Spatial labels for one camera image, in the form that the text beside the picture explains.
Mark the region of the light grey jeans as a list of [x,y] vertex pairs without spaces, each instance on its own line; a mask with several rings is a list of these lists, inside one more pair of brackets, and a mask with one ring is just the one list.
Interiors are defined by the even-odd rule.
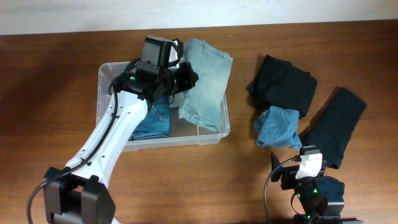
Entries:
[[200,39],[188,40],[183,57],[198,75],[195,86],[183,93],[178,116],[188,122],[217,131],[221,123],[220,104],[231,74],[233,58]]

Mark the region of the clear plastic storage bin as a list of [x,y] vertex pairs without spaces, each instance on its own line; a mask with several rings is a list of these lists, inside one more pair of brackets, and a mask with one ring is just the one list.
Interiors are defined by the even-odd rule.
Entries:
[[[127,62],[104,63],[98,70],[98,97],[96,110],[96,123],[103,117],[110,102],[108,87],[113,78],[125,69]],[[228,105],[226,95],[220,103],[220,128],[213,132],[201,126],[189,123],[178,117],[178,107],[181,105],[183,94],[170,97],[174,102],[170,105],[170,137],[164,139],[148,139],[142,141],[128,141],[123,149],[124,152],[157,147],[174,147],[185,145],[207,145],[218,144],[230,132],[228,117]]]

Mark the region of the dark blue jeans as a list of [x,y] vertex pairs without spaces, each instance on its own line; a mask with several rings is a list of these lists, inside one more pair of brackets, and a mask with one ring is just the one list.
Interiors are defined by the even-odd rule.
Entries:
[[148,139],[163,139],[170,137],[170,108],[169,97],[159,98],[146,117],[132,132],[128,141],[141,141]]

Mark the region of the dark green garment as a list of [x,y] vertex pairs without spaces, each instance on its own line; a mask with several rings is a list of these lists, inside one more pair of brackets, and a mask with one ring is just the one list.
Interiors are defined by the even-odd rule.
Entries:
[[367,104],[352,91],[340,87],[326,109],[304,136],[304,146],[316,146],[329,168],[339,169],[351,135]]

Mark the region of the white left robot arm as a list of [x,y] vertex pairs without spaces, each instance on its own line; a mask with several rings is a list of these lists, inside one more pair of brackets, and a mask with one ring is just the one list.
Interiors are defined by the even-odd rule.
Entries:
[[39,185],[49,223],[115,223],[108,185],[133,131],[155,105],[181,94],[178,115],[217,131],[233,58],[203,40],[149,35],[142,55],[112,80],[109,105],[83,147],[63,169],[51,167]]

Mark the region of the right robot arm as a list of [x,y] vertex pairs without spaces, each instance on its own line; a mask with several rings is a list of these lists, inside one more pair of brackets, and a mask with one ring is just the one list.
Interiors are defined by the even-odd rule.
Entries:
[[316,177],[296,179],[298,166],[272,165],[271,181],[281,181],[282,190],[293,190],[291,199],[297,197],[303,213],[295,212],[294,224],[350,224],[362,223],[356,218],[343,218],[345,184],[334,177],[324,176],[321,170]]

